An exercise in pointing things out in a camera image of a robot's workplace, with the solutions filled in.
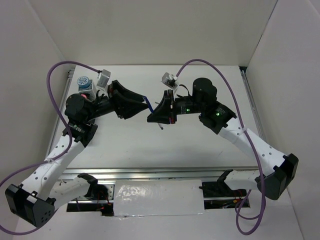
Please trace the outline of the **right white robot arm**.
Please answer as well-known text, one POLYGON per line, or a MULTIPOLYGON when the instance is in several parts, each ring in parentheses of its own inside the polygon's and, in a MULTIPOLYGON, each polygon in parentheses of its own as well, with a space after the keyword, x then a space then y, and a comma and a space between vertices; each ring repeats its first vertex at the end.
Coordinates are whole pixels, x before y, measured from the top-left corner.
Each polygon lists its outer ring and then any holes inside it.
POLYGON ((257 170, 226 170, 217 180, 220 194, 230 196, 235 190, 257 190, 270 200, 279 199, 295 178, 299 159, 273 148, 241 124, 236 113, 217 100, 217 88, 208 78, 194 80, 188 96, 175 97, 173 90, 165 90, 147 122, 173 125, 178 115, 190 114, 198 114, 205 127, 257 161, 257 170))

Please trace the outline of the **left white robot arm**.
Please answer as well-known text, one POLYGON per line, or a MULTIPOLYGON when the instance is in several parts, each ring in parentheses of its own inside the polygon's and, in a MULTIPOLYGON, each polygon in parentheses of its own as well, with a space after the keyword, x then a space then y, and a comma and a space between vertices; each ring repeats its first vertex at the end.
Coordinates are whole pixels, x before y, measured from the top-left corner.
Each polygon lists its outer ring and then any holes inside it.
POLYGON ((11 184, 5 196, 12 213, 36 228, 45 225, 62 205, 78 197, 92 200, 105 186, 90 174, 80 173, 73 180, 55 183, 69 164, 88 146, 98 126, 94 120, 115 112, 120 119, 129 119, 148 108, 144 97, 124 88, 117 80, 107 86, 107 92, 95 95, 74 93, 65 102, 68 118, 58 143, 28 178, 18 186, 11 184))

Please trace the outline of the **blue pen cap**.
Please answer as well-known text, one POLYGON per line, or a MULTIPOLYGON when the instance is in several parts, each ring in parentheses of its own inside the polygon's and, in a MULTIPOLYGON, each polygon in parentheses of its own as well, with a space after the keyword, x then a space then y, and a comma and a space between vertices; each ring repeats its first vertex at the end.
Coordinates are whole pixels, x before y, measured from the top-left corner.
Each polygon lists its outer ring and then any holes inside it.
POLYGON ((148 109, 150 110, 150 112, 153 113, 154 110, 153 110, 153 107, 152 107, 150 101, 148 100, 148 98, 147 98, 146 96, 143 96, 143 99, 144 99, 144 101, 146 102, 146 104, 147 104, 148 109))

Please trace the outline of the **blue pen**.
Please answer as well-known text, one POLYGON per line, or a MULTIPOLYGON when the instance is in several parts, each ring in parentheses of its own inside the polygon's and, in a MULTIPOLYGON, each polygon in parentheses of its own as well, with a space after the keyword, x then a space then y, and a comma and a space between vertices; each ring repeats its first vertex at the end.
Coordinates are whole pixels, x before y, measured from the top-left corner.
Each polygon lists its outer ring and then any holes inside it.
MULTIPOLYGON (((153 112, 154 112, 154 109, 153 109, 150 101, 148 100, 148 98, 147 98, 146 96, 143 96, 142 98, 143 98, 143 100, 146 102, 146 104, 148 105, 148 109, 150 110, 150 112, 153 113, 153 112)), ((159 128, 160 128, 161 130, 164 129, 163 126, 162 126, 160 123, 157 123, 157 125, 159 126, 159 128)))

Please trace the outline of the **blue slime jar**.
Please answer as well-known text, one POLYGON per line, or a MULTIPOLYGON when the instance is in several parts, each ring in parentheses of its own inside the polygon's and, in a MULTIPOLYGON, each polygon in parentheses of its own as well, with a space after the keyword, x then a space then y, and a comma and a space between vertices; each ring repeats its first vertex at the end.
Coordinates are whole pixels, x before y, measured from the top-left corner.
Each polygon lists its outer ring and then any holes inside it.
POLYGON ((82 91, 90 88, 92 82, 87 76, 81 76, 77 79, 76 83, 78 85, 78 90, 82 91))

